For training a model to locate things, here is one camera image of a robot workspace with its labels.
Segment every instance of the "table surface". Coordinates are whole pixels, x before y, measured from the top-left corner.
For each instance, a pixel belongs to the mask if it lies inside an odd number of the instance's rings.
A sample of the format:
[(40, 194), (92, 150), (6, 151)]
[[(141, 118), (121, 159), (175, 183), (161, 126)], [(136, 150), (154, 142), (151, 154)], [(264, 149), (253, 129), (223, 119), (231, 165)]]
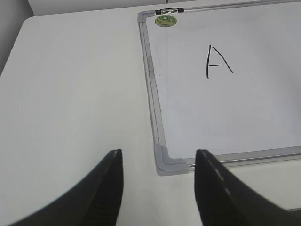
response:
[[(124, 155), (118, 226), (201, 225), (193, 173), (156, 173), (137, 14), (237, 0), (37, 16), (0, 77), (0, 225), (68, 191), (112, 149)], [(301, 207), (301, 160), (233, 167), (285, 209)]]

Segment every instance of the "gray plastic corner piece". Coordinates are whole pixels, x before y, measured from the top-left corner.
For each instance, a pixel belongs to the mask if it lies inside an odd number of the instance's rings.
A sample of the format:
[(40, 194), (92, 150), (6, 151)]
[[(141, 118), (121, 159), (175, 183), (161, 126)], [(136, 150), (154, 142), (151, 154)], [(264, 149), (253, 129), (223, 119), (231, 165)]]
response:
[(157, 172), (160, 176), (170, 176), (189, 172), (189, 165), (184, 159), (172, 159), (168, 150), (159, 144), (154, 145)]
[(154, 16), (155, 14), (156, 12), (154, 10), (138, 13), (138, 23), (146, 22), (146, 18)]

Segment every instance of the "metal hinge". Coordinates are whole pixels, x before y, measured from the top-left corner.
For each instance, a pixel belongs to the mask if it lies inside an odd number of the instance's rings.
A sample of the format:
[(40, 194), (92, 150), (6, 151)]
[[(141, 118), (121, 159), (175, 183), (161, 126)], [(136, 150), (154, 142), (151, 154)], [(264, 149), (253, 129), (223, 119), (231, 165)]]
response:
[(156, 10), (156, 15), (175, 14), (184, 12), (184, 8), (163, 8)]

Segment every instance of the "green sticker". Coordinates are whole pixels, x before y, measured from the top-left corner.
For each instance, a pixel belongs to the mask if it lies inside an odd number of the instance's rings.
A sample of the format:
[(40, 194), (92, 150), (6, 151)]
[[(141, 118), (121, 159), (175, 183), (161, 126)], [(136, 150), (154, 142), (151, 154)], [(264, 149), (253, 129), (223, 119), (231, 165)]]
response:
[(157, 17), (156, 25), (160, 27), (171, 27), (177, 23), (177, 19), (174, 16), (162, 15)]

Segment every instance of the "white writing surface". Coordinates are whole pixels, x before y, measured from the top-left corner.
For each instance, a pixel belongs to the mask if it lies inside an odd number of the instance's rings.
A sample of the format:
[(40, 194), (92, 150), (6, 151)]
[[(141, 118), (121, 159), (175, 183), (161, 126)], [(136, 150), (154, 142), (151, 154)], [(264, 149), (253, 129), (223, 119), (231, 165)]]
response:
[(240, 153), (301, 145), (301, 4), (147, 18), (166, 146)]

